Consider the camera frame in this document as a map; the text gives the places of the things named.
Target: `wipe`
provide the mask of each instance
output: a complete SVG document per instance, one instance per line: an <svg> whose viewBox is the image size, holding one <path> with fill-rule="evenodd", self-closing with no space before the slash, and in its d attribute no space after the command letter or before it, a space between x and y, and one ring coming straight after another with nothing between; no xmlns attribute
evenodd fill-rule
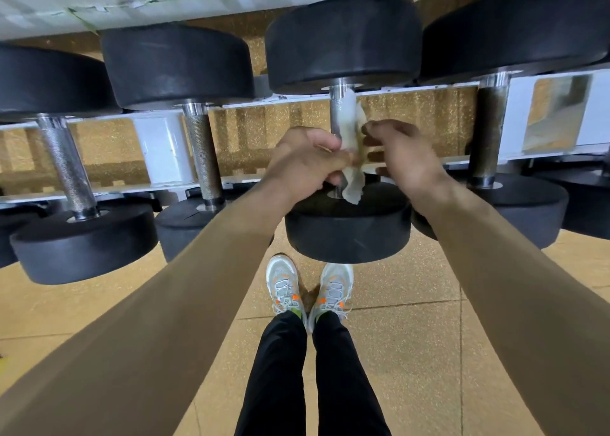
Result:
<svg viewBox="0 0 610 436"><path fill-rule="evenodd" d="M366 122L367 117L360 102L356 103L356 93L347 89L345 96L338 103L337 124L342 140L341 149L355 151L359 157L356 166L350 166L342 170L347 181L347 187L343 190L343 198L353 205L360 202L365 182L362 172L365 151L362 145L361 128Z"/></svg>

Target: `black pants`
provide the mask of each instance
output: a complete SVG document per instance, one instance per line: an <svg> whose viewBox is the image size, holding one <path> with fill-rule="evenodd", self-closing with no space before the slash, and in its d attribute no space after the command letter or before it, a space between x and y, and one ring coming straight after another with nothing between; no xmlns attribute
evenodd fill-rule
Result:
<svg viewBox="0 0 610 436"><path fill-rule="evenodd" d="M389 435L351 336L335 313L318 319L314 345L318 434ZM302 369L306 350L307 333L296 314L285 312L267 325L250 372L236 436L305 434Z"/></svg>

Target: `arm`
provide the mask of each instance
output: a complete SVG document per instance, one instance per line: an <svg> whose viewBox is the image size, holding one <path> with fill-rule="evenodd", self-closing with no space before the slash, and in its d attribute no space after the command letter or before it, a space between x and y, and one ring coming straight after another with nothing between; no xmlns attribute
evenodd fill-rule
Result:
<svg viewBox="0 0 610 436"><path fill-rule="evenodd" d="M431 224L523 401L548 435L610 428L610 304L450 178L417 128L365 126Z"/></svg>
<svg viewBox="0 0 610 436"><path fill-rule="evenodd" d="M297 201L325 178L337 183L332 172L350 164L340 146L323 130L289 130L258 185L0 397L0 435L173 434L275 228Z"/></svg>

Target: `hand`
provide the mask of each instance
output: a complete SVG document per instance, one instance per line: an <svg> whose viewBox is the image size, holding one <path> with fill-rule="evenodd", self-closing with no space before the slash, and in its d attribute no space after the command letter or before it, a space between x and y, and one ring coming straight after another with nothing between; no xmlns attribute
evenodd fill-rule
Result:
<svg viewBox="0 0 610 436"><path fill-rule="evenodd" d="M321 189L325 180L340 185L340 171L355 160L353 152L340 148L341 140L324 129L290 128L271 152L261 186L281 191L290 210Z"/></svg>
<svg viewBox="0 0 610 436"><path fill-rule="evenodd" d="M385 161L387 165L377 173L394 179L417 211L425 215L431 199L453 182L428 140L415 125L397 120L369 121L362 126L362 133L366 135L365 146L385 147L384 152L369 153L370 161Z"/></svg>

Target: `sneaker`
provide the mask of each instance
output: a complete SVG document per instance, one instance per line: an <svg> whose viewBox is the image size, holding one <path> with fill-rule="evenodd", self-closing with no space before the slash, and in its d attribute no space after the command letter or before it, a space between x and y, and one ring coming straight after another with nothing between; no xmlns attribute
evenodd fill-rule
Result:
<svg viewBox="0 0 610 436"><path fill-rule="evenodd" d="M299 292L299 278L292 260L282 254L273 256L267 264L267 288L273 300L273 312L281 314L293 311L300 316L305 329L308 326L307 314Z"/></svg>
<svg viewBox="0 0 610 436"><path fill-rule="evenodd" d="M347 318L347 300L351 298L354 286L354 268L351 264L325 265L320 276L320 294L309 313L309 332L314 331L315 322L321 314L332 311L339 319Z"/></svg>

